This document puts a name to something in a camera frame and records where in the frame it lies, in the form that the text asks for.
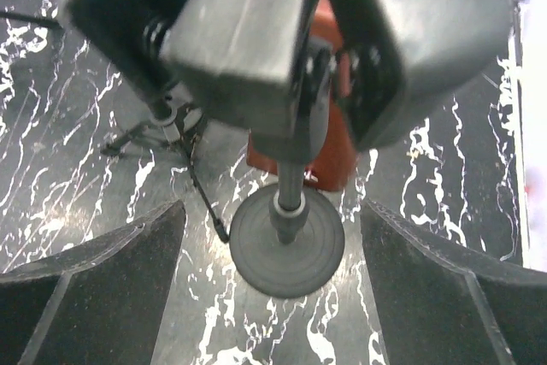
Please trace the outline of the black round base holder stand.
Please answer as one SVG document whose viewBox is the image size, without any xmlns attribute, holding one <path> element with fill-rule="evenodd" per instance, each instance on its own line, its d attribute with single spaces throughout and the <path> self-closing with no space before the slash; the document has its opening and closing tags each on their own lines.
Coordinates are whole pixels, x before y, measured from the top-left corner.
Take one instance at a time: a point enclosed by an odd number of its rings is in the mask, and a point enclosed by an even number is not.
<svg viewBox="0 0 547 365">
<path fill-rule="evenodd" d="M 306 296 L 344 253 L 336 210 L 303 185 L 328 127 L 331 81 L 355 149 L 396 143 L 506 41 L 508 0 L 329 0 L 344 45 L 310 34 L 319 0 L 57 0 L 64 20 L 125 75 L 147 105 L 176 85 L 208 117 L 247 130 L 278 181 L 238 207 L 240 275 L 271 297 Z"/>
</svg>

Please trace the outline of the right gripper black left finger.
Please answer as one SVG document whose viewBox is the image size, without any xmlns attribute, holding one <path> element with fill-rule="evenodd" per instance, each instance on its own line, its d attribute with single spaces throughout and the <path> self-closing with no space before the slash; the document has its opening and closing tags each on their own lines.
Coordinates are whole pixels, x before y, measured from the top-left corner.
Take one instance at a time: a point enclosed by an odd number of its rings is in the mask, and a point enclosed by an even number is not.
<svg viewBox="0 0 547 365">
<path fill-rule="evenodd" d="M 149 364 L 177 265 L 185 205 L 1 276 L 3 364 Z"/>
</svg>

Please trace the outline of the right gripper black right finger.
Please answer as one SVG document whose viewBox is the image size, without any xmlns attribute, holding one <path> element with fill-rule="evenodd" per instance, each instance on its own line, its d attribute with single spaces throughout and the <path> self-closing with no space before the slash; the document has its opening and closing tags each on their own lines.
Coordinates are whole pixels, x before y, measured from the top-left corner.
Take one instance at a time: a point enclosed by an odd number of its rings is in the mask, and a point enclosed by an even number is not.
<svg viewBox="0 0 547 365">
<path fill-rule="evenodd" d="M 362 247 L 391 364 L 544 364 L 546 275 L 366 200 Z"/>
</svg>

